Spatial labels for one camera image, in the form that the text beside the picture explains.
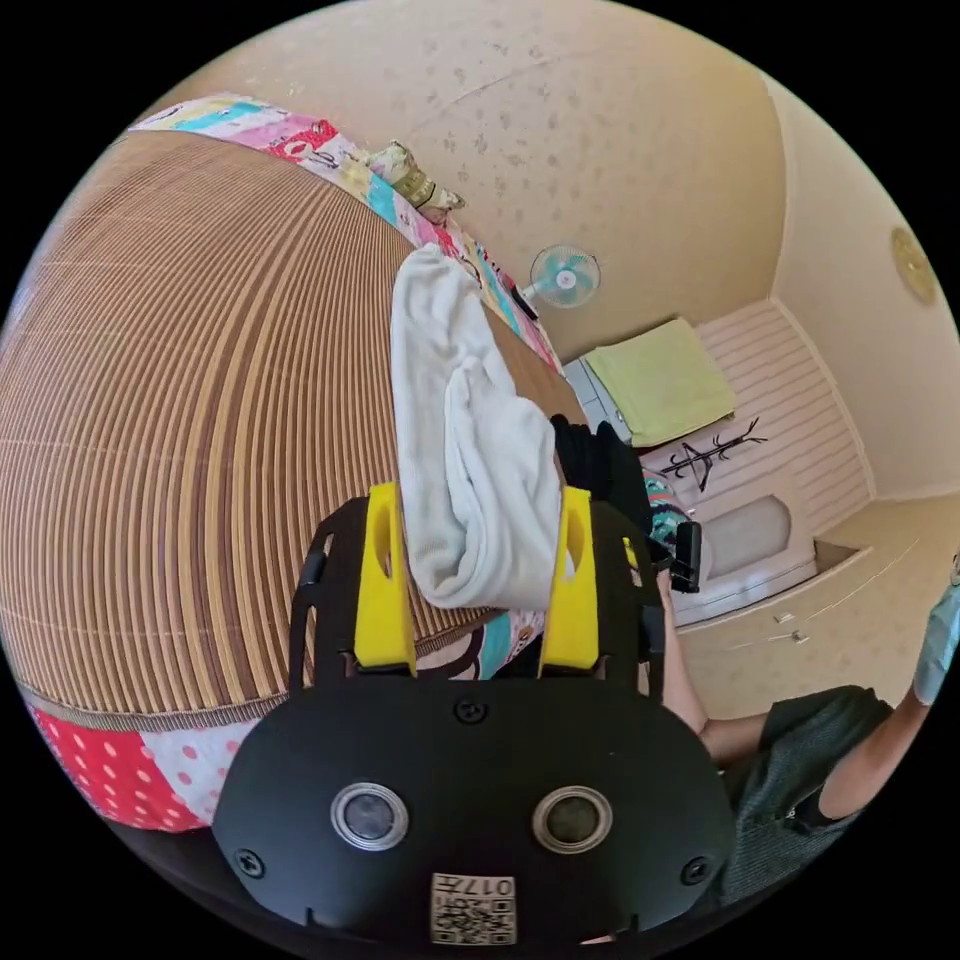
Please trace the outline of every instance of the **white cabinet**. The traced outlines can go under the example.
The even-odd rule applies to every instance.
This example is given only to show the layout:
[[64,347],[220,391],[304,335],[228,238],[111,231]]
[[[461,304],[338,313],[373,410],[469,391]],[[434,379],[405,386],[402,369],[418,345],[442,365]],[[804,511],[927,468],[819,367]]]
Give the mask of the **white cabinet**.
[[631,434],[623,415],[590,365],[582,358],[574,360],[563,368],[563,373],[583,407],[590,429],[596,433],[597,427],[606,420],[624,443],[630,443]]

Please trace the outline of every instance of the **qr code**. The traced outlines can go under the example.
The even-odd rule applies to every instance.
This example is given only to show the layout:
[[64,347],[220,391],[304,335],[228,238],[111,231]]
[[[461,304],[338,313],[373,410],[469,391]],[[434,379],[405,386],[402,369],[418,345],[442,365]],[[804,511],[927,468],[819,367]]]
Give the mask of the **qr code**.
[[435,874],[430,927],[437,944],[494,947],[516,943],[513,878]]

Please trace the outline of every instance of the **black coat rack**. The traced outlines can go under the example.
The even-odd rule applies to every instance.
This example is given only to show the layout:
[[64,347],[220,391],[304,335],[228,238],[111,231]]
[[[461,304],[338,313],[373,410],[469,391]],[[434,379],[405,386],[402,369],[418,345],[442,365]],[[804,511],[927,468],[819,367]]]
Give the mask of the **black coat rack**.
[[757,423],[760,421],[759,417],[755,417],[750,426],[740,434],[739,437],[734,437],[732,440],[727,440],[722,442],[720,440],[720,434],[716,434],[713,438],[713,447],[704,452],[700,452],[695,447],[691,447],[686,441],[683,442],[683,453],[674,453],[670,457],[670,466],[664,467],[660,470],[660,473],[672,473],[678,480],[683,479],[683,474],[681,470],[690,468],[693,470],[693,465],[695,463],[703,464],[703,477],[697,481],[697,486],[700,488],[700,492],[703,493],[707,488],[707,480],[710,477],[710,471],[713,469],[713,464],[715,460],[727,460],[729,459],[727,454],[734,448],[739,447],[744,443],[766,443],[767,437],[754,437],[753,429],[756,427]]

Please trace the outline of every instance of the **white towel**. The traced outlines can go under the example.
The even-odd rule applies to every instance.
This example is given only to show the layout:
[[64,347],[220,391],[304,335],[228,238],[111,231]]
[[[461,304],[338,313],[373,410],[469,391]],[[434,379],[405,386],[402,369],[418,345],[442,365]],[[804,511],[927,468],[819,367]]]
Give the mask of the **white towel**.
[[553,427],[517,396],[476,282],[436,244],[397,272],[390,348],[420,592],[445,609],[545,610],[560,527]]

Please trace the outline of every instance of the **blue glove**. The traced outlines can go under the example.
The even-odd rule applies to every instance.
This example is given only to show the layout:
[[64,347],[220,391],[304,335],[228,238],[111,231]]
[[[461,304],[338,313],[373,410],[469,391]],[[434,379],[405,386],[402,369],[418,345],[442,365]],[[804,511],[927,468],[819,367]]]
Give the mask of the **blue glove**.
[[929,706],[936,700],[943,678],[950,669],[953,655],[957,652],[958,639],[960,639],[960,551],[953,558],[950,585],[937,605],[930,611],[930,617],[927,620],[927,632],[923,637],[917,672],[913,675],[913,692],[921,703]]

